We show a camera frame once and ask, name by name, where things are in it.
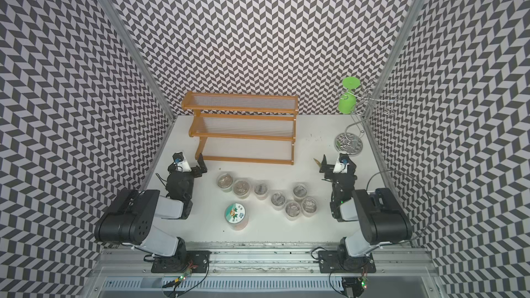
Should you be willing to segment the tall seed jar orange label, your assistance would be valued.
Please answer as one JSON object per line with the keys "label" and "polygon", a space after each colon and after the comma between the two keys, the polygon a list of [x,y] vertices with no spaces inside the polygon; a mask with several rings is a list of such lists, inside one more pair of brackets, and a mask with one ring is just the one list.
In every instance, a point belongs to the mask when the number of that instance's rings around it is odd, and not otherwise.
{"label": "tall seed jar orange label", "polygon": [[247,209],[240,203],[233,203],[226,208],[224,218],[233,230],[242,230],[248,223]]}

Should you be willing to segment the green label seed cup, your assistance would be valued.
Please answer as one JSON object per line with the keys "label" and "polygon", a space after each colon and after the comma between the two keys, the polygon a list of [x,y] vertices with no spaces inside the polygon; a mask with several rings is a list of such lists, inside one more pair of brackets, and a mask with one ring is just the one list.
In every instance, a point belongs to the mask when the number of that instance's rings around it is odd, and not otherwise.
{"label": "green label seed cup", "polygon": [[221,173],[216,180],[217,187],[225,193],[232,191],[233,182],[234,178],[229,172]]}

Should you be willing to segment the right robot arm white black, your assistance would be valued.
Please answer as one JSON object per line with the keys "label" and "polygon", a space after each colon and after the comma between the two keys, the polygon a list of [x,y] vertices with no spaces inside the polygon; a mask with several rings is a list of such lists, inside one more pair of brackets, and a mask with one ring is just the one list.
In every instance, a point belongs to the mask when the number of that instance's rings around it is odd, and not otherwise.
{"label": "right robot arm white black", "polygon": [[341,239],[335,255],[337,269],[371,272],[371,253],[383,246],[409,241],[413,227],[400,203],[388,188],[374,191],[355,187],[356,164],[347,154],[340,153],[335,164],[326,157],[319,162],[319,172],[331,182],[332,218],[338,222],[356,222],[360,230]]}

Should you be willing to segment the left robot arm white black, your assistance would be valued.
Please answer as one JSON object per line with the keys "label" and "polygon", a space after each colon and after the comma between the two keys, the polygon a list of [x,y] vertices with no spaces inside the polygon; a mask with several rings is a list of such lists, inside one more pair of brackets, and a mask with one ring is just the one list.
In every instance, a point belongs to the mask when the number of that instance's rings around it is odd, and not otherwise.
{"label": "left robot arm white black", "polygon": [[96,223],[95,240],[148,253],[152,257],[149,261],[153,264],[152,273],[200,270],[207,263],[208,254],[189,254],[184,239],[167,233],[153,222],[156,218],[188,219],[193,208],[195,179],[207,171],[201,153],[194,167],[182,152],[175,153],[168,177],[161,180],[167,194],[163,196],[159,190],[121,190]]}

